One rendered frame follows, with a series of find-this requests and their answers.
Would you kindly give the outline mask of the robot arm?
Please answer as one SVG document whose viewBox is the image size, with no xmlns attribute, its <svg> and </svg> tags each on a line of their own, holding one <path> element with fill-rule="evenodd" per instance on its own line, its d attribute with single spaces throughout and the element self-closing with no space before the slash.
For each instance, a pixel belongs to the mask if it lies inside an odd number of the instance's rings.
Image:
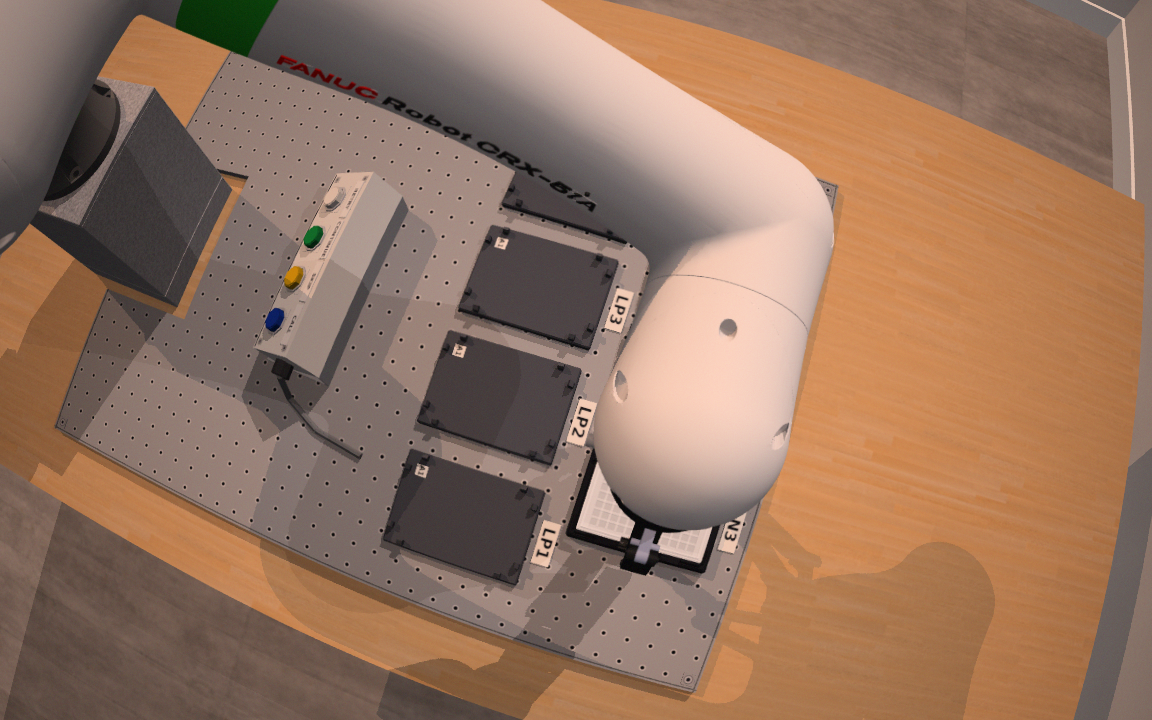
<svg viewBox="0 0 1152 720">
<path fill-rule="evenodd" d="M 541 0 L 0 0 L 0 255 L 108 156 L 97 77 L 136 15 L 434 129 L 631 243 L 646 286 L 585 445 L 614 501 L 679 533 L 767 495 L 835 247 L 803 162 Z"/>
</svg>

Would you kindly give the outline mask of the white button panel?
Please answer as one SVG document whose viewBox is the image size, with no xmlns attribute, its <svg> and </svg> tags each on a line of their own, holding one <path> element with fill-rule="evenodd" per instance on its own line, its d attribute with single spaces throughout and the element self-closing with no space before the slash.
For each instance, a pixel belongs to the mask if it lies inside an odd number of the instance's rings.
<svg viewBox="0 0 1152 720">
<path fill-rule="evenodd" d="M 410 210 L 403 196 L 376 172 L 338 173 L 325 195 L 253 348 L 274 363 L 271 372 L 308 427 L 361 458 L 356 448 L 317 429 L 285 381 L 296 372 L 329 386 Z"/>
</svg>

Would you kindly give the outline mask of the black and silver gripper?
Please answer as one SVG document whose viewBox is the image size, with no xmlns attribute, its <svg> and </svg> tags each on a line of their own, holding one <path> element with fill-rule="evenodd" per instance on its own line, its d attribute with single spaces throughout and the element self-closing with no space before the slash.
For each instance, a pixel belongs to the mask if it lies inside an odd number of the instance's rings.
<svg viewBox="0 0 1152 720">
<path fill-rule="evenodd" d="M 620 569 L 645 575 L 646 577 L 646 573 L 649 573 L 650 569 L 654 568 L 654 566 L 659 560 L 658 553 L 660 550 L 660 544 L 658 544 L 658 541 L 660 539 L 660 536 L 662 536 L 662 533 L 664 532 L 657 532 L 657 530 L 649 530 L 645 526 L 641 526 L 639 524 L 635 523 L 631 536 L 628 538 L 621 536 L 620 544 L 617 544 L 617 550 L 627 548 L 626 550 L 627 560 L 622 559 L 620 561 Z M 643 538 L 641 538 L 641 536 L 643 536 Z"/>
</svg>

